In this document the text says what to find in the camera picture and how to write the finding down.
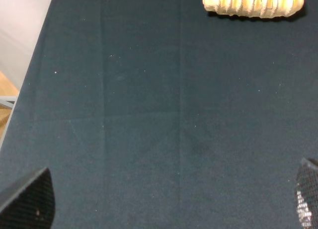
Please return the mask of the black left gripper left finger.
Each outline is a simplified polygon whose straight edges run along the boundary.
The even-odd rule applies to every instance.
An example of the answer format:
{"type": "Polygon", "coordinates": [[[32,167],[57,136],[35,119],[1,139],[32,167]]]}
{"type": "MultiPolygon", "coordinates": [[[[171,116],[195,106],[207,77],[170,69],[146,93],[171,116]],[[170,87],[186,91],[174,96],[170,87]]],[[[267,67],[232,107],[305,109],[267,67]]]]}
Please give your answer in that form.
{"type": "Polygon", "coordinates": [[[55,194],[49,168],[34,170],[0,192],[2,229],[49,229],[55,194]]]}

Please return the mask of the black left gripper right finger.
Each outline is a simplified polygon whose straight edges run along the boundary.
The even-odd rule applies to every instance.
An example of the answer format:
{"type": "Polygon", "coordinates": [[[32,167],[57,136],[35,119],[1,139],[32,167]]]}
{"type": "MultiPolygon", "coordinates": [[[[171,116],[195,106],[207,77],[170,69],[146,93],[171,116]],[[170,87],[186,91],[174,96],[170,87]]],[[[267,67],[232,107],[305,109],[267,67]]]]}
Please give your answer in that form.
{"type": "Polygon", "coordinates": [[[303,158],[296,176],[296,213],[301,227],[318,228],[318,164],[303,158]]]}

